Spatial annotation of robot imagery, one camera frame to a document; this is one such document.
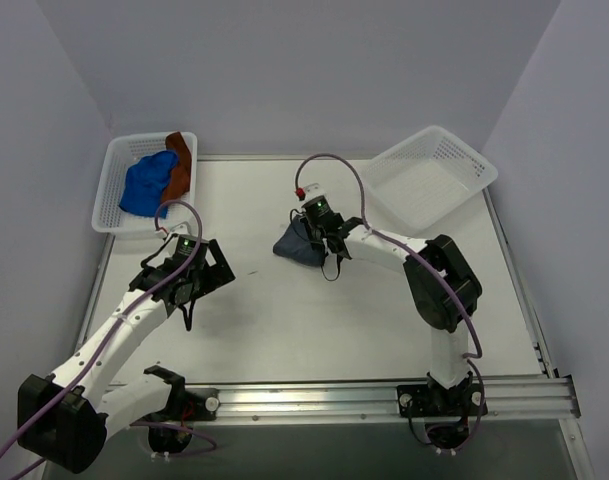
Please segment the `bright blue towel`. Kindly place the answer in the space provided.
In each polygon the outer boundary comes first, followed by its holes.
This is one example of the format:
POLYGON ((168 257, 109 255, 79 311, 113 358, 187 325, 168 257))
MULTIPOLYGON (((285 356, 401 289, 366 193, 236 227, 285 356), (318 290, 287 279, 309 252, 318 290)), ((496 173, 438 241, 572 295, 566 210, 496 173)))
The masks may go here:
POLYGON ((178 162, 179 157, 174 151, 162 150, 142 157, 129 167, 119 208, 132 215, 154 217, 178 162))

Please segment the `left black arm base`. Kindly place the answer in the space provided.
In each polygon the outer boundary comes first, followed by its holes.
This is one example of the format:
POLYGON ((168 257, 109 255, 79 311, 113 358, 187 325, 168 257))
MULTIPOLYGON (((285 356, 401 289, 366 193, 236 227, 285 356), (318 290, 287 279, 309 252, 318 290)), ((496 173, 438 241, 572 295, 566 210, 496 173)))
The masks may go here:
POLYGON ((143 374, 148 378, 155 377, 170 387, 164 406, 138 420, 138 423, 146 423, 148 446, 152 452, 183 457, 215 451, 217 442, 195 432, 190 423, 214 421, 217 418, 219 390, 211 387, 189 390, 183 376, 159 365, 145 369, 143 374))

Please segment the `dark navy towel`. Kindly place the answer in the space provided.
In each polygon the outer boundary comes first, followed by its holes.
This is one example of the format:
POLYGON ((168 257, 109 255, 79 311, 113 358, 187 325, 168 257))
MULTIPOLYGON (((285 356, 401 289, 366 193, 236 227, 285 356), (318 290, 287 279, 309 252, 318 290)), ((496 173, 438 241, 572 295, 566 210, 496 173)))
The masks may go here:
POLYGON ((301 215, 290 221, 282 236, 273 245, 272 251, 279 257, 306 267, 322 267, 325 263, 325 253, 315 249, 309 241, 301 215))

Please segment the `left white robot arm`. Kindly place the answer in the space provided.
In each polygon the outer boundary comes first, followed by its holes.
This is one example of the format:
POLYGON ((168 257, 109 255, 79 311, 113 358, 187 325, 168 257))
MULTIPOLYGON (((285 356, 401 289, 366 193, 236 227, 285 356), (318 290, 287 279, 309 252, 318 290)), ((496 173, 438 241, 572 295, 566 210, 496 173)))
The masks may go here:
POLYGON ((71 473, 86 470, 105 443, 143 424, 149 444, 179 454, 190 442, 190 421, 213 421, 219 393, 195 393, 183 376, 153 365, 131 383, 109 385, 142 342, 179 311, 192 327, 198 299, 235 276, 216 240, 176 238, 175 250, 157 267, 142 261, 118 307, 65 363, 45 377, 29 376, 18 391, 17 444, 71 473))

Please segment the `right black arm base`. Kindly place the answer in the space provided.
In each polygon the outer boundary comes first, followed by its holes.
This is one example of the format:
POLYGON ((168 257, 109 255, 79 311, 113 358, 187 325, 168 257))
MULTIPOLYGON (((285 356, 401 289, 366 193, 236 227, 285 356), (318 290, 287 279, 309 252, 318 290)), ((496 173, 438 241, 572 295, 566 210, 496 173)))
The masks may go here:
POLYGON ((469 372, 453 387, 441 386, 430 375, 422 384, 396 387, 398 411, 414 438, 437 453, 455 455, 478 432, 488 414, 485 386, 469 372))

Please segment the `brown towel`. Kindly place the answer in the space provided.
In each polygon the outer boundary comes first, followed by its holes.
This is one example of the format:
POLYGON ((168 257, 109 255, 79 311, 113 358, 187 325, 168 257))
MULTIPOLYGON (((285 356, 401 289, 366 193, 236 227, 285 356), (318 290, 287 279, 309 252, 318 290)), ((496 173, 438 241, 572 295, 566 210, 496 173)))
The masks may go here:
POLYGON ((165 146, 178 157, 171 170, 170 181, 161 196, 161 202, 180 199, 190 190, 192 154, 180 132, 173 132, 165 139, 165 146))

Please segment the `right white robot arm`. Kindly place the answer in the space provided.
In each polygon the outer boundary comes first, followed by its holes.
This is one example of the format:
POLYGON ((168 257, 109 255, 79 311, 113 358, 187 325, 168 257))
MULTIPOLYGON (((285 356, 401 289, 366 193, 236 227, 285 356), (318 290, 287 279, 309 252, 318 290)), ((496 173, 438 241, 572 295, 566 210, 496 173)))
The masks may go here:
POLYGON ((482 357, 472 315, 482 294, 480 281, 455 242, 372 229, 357 217, 333 211, 323 193, 296 190, 309 238, 339 260, 370 262, 403 273, 420 318, 431 328, 429 378, 445 390, 469 377, 470 361, 482 357))

